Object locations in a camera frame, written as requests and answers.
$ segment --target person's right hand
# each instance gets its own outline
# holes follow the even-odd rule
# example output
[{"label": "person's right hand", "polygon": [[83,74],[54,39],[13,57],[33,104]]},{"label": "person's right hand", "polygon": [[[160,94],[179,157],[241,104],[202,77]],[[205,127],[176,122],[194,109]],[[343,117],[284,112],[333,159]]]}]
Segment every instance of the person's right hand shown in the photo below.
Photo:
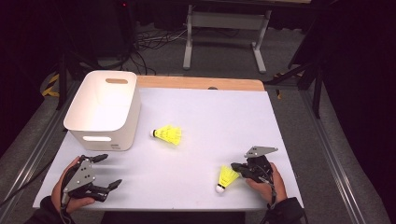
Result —
[{"label": "person's right hand", "polygon": [[[276,169],[276,166],[273,163],[271,163],[271,167],[273,169],[273,179],[276,190],[276,203],[280,203],[283,200],[287,199],[288,195],[286,194],[285,184],[283,183],[282,176],[280,175],[279,171]],[[256,181],[250,178],[248,178],[246,181],[251,188],[257,190],[260,193],[260,195],[264,198],[264,200],[271,205],[272,190],[268,184],[257,183]]]},{"label": "person's right hand", "polygon": [[[52,190],[51,200],[53,205],[55,206],[56,210],[60,212],[61,210],[61,187],[62,181],[64,180],[64,176],[66,175],[67,171],[77,164],[79,157],[76,157],[67,167],[64,169],[61,177],[59,178],[58,183],[56,183],[55,187]],[[92,204],[95,202],[93,198],[82,198],[82,199],[74,199],[71,198],[69,204],[67,205],[66,212],[68,214],[78,210],[82,206],[86,206],[88,204]]]}]

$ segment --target yellow shuttlecock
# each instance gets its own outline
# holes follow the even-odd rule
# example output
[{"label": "yellow shuttlecock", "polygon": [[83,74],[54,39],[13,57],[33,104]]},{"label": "yellow shuttlecock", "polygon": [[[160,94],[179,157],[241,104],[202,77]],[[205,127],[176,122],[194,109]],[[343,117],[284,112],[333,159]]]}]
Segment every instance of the yellow shuttlecock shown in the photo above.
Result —
[{"label": "yellow shuttlecock", "polygon": [[181,138],[180,128],[172,127],[171,125],[166,125],[160,129],[153,130],[150,132],[151,137],[157,137],[163,141],[173,143],[178,145]]},{"label": "yellow shuttlecock", "polygon": [[235,172],[232,168],[225,165],[221,166],[219,183],[216,185],[216,192],[222,193],[225,188],[227,188],[231,183],[238,178],[239,174]]}]

